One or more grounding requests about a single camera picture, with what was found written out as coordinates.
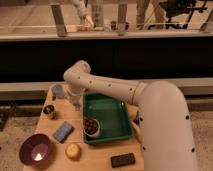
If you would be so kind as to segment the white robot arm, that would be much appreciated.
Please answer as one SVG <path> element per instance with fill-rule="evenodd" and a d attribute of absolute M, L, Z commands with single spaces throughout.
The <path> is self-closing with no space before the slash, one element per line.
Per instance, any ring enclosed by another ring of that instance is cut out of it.
<path fill-rule="evenodd" d="M 70 94 L 77 97 L 90 90 L 138 107 L 144 171 L 198 171 L 189 109 L 177 86 L 95 76 L 90 71 L 80 60 L 64 72 Z"/>

